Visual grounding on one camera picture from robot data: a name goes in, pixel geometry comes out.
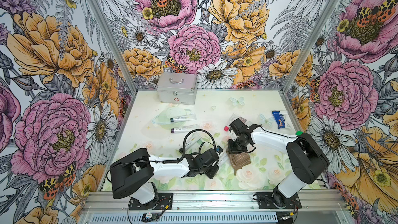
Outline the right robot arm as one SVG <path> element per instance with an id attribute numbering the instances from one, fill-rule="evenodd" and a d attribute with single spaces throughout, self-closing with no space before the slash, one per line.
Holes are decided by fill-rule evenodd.
<path id="1" fill-rule="evenodd" d="M 325 153 L 307 133 L 278 133 L 259 124 L 247 126 L 239 118 L 230 123 L 229 132 L 233 136 L 233 139 L 228 140 L 229 154 L 250 153 L 248 145 L 253 148 L 263 145 L 288 155 L 292 172 L 273 189 L 269 197 L 255 197 L 271 208 L 288 208 L 291 203 L 298 208 L 294 196 L 317 180 L 330 165 Z"/>

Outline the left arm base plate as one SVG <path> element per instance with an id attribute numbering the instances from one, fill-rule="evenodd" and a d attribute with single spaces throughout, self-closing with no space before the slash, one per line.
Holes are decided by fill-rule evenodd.
<path id="1" fill-rule="evenodd" d="M 173 196 L 173 193 L 158 193 L 153 200 L 145 204 L 140 203 L 137 199 L 133 198 L 128 205 L 128 210 L 169 210 L 172 208 Z"/>

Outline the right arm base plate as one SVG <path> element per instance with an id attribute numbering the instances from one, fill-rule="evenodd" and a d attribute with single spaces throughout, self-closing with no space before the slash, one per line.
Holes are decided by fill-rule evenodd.
<path id="1" fill-rule="evenodd" d="M 252 198 L 258 203 L 259 209 L 300 209 L 302 208 L 298 194 L 290 198 L 271 191 L 256 192 Z"/>

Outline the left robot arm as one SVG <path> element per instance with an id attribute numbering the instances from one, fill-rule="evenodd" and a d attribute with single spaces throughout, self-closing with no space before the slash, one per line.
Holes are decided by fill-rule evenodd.
<path id="1" fill-rule="evenodd" d="M 173 179 L 204 174 L 212 179 L 219 170 L 218 160 L 219 153 L 214 148 L 183 155 L 179 159 L 153 156 L 146 148 L 140 148 L 110 166 L 113 198 L 131 197 L 139 205 L 155 204 L 159 196 L 152 178 Z"/>

